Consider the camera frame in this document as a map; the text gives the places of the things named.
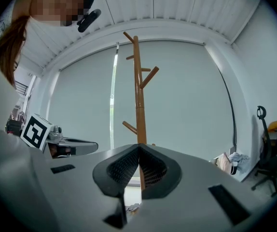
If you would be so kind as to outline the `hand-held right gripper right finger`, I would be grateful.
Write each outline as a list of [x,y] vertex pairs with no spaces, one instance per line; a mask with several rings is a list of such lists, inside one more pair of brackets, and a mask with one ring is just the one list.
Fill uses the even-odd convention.
[[151,145],[139,163],[152,175],[138,211],[140,232],[259,232],[272,204],[212,163]]

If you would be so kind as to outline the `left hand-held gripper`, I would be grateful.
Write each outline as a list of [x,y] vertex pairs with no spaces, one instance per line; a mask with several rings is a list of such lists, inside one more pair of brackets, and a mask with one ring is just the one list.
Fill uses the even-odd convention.
[[98,150],[98,143],[63,137],[62,129],[33,113],[24,125],[20,138],[53,159],[87,155]]

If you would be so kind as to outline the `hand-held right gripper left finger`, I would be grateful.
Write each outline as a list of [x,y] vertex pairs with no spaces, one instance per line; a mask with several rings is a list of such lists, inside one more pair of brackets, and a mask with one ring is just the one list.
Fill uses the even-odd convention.
[[138,166],[138,146],[47,159],[33,152],[33,169],[60,232],[137,232],[127,220],[124,190]]

